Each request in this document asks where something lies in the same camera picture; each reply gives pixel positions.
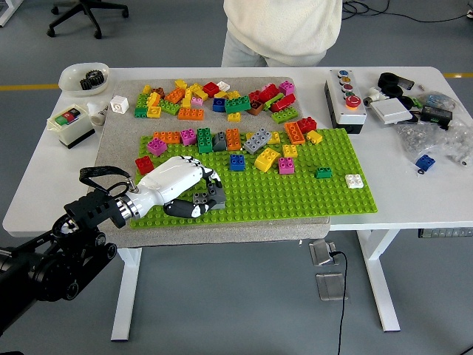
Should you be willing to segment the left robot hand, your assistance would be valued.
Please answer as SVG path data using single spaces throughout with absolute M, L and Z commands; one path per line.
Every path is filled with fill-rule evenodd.
M 127 192 L 125 198 L 135 218 L 144 217 L 154 206 L 162 206 L 174 217 L 197 218 L 215 206 L 215 200 L 195 204 L 178 197 L 201 180 L 222 187 L 222 181 L 211 168 L 191 156 L 174 156 L 143 177 L 138 192 Z

